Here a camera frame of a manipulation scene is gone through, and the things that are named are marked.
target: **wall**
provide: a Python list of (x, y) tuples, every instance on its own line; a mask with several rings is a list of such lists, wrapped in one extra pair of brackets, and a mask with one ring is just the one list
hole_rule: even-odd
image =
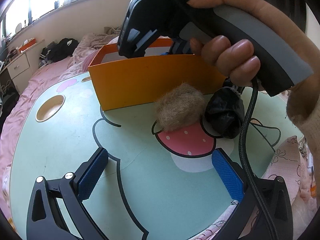
[(320, 25), (313, 15), (312, 11), (307, 5), (307, 36), (313, 41), (314, 44), (320, 49)]
[(17, 35), (9, 48), (30, 38), (45, 39), (44, 46), (63, 38), (81, 41), (87, 33), (103, 33), (105, 26), (117, 27), (124, 20), (130, 0), (78, 0), (50, 12)]

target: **pink strawberry print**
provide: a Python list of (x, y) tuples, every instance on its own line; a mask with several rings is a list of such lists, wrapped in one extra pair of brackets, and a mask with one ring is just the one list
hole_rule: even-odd
[(63, 92), (66, 88), (71, 87), (75, 84), (77, 84), (77, 80), (76, 79), (69, 79), (66, 80), (65, 82), (63, 82), (58, 88), (57, 88), (57, 92)]
[(161, 131), (156, 137), (168, 151), (185, 158), (210, 155), (216, 144), (216, 139), (203, 130), (200, 122), (174, 132)]

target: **fluffy fur ball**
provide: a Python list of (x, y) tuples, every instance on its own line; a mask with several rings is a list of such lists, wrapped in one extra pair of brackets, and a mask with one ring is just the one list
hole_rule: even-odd
[(156, 117), (164, 131), (192, 125), (203, 115), (206, 101), (203, 94), (183, 83), (156, 102)]

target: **handheld device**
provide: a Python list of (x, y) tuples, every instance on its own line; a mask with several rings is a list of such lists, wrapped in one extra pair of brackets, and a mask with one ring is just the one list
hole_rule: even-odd
[(132, 0), (118, 40), (119, 55), (143, 57), (147, 47), (159, 36), (175, 43), (170, 53), (190, 53), (188, 41), (203, 44), (217, 35), (231, 44), (248, 39), (261, 67), (257, 78), (270, 96), (303, 81), (313, 72), (295, 51), (264, 23), (238, 8), (220, 5), (195, 9), (189, 0)]

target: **black bag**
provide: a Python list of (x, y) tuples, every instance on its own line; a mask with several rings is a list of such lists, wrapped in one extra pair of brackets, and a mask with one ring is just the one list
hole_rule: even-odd
[(243, 90), (243, 87), (233, 85), (227, 78), (206, 107), (204, 117), (212, 128), (225, 138), (233, 139), (240, 133), (244, 120), (244, 105), (241, 99)]
[(52, 60), (52, 62), (58, 62), (68, 56), (72, 56), (78, 44), (79, 42), (75, 39), (64, 38), (50, 50), (47, 59)]

